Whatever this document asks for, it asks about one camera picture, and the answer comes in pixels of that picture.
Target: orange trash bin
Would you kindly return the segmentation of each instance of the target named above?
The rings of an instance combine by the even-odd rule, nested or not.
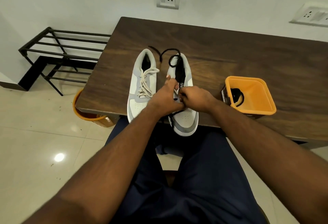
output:
[[[103,115],[99,115],[99,114],[91,114],[91,113],[84,113],[84,112],[81,112],[80,110],[78,110],[76,108],[76,102],[77,102],[77,99],[79,98],[81,92],[82,92],[83,89],[79,90],[79,92],[77,92],[77,94],[75,95],[74,97],[74,100],[72,102],[73,104],[73,111],[74,113],[81,119],[83,120],[87,120],[87,121],[92,121],[96,124],[98,124],[99,126],[102,126],[102,127],[111,127],[114,125],[114,123],[111,121],[111,119],[109,119],[107,116]]]

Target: hand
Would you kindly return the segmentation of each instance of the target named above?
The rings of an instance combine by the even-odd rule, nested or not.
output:
[[[147,108],[151,108],[156,114],[158,114],[158,118],[183,110],[185,107],[183,103],[176,102],[173,99],[174,89],[178,90],[178,88],[178,82],[174,78],[168,76],[164,86],[158,90],[148,102]]]
[[[210,92],[197,86],[180,88],[179,97],[186,107],[205,113],[210,113],[211,108],[219,102]]]

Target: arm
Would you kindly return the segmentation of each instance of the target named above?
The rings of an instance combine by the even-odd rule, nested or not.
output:
[[[86,162],[63,188],[25,223],[109,223],[121,204],[157,121],[182,110],[173,100],[175,79],[107,146]]]
[[[328,163],[291,140],[215,99],[184,87],[187,107],[210,114],[259,177],[300,223],[327,223]]]

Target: shoe insole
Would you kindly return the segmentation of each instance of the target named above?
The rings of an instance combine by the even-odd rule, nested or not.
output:
[[[184,70],[183,60],[180,60],[179,64],[175,67],[175,79],[179,83],[179,88],[184,86],[186,72]]]
[[[144,56],[144,59],[142,61],[141,68],[142,68],[143,71],[145,71],[145,70],[150,68],[150,65],[151,65],[151,63],[150,63],[149,57],[146,53],[145,56]]]

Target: grey and white sneaker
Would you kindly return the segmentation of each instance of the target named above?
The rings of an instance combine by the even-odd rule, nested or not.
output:
[[[159,54],[159,60],[162,62],[162,55],[170,50],[177,51],[178,54],[170,57],[169,69],[167,75],[171,78],[175,78],[179,83],[179,88],[185,86],[193,86],[193,79],[191,76],[191,70],[186,56],[180,53],[178,49],[166,49],[164,52],[160,53],[156,48],[151,47]],[[174,92],[174,99],[180,102],[177,95],[178,91]],[[190,136],[192,135],[198,127],[198,112],[187,108],[183,111],[178,111],[168,115],[169,122],[173,130],[180,136]]]
[[[156,93],[156,73],[158,72],[154,55],[150,50],[144,49],[133,67],[127,108],[129,122],[137,117]]]

